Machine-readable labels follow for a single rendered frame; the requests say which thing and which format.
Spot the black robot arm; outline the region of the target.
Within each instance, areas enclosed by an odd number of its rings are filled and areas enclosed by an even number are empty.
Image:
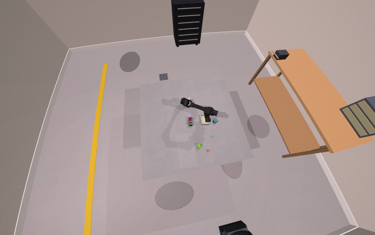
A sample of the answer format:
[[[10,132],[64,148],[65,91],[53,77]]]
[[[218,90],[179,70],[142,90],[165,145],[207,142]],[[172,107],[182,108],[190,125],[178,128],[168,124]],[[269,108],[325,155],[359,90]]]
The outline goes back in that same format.
[[[191,102],[191,103],[189,103],[189,102]],[[182,105],[184,105],[185,107],[188,107],[188,108],[194,107],[194,108],[200,109],[200,110],[204,111],[206,114],[209,114],[211,116],[213,116],[213,115],[217,116],[217,114],[218,114],[218,111],[214,110],[212,107],[202,107],[200,105],[194,104],[191,100],[186,99],[186,98],[182,98],[180,103]],[[190,104],[190,106],[188,106],[189,104]]]

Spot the beige square tray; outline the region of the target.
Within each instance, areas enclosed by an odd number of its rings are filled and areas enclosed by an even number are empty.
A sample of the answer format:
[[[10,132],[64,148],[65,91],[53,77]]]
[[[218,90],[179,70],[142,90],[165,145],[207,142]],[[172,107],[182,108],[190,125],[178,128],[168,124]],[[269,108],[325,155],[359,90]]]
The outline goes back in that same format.
[[[201,124],[202,125],[208,125],[208,124],[210,124],[210,122],[205,122],[205,118],[204,118],[204,114],[203,115],[200,115],[200,118],[201,118]]]

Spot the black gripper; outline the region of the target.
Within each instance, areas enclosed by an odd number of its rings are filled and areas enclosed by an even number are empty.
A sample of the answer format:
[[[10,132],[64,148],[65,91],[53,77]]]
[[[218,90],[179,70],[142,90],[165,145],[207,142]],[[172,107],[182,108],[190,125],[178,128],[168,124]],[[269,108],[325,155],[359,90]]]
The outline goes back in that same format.
[[[209,114],[206,114],[205,112],[204,112],[204,117],[205,117],[205,122],[211,122],[211,119],[210,119],[210,116],[209,116]]]

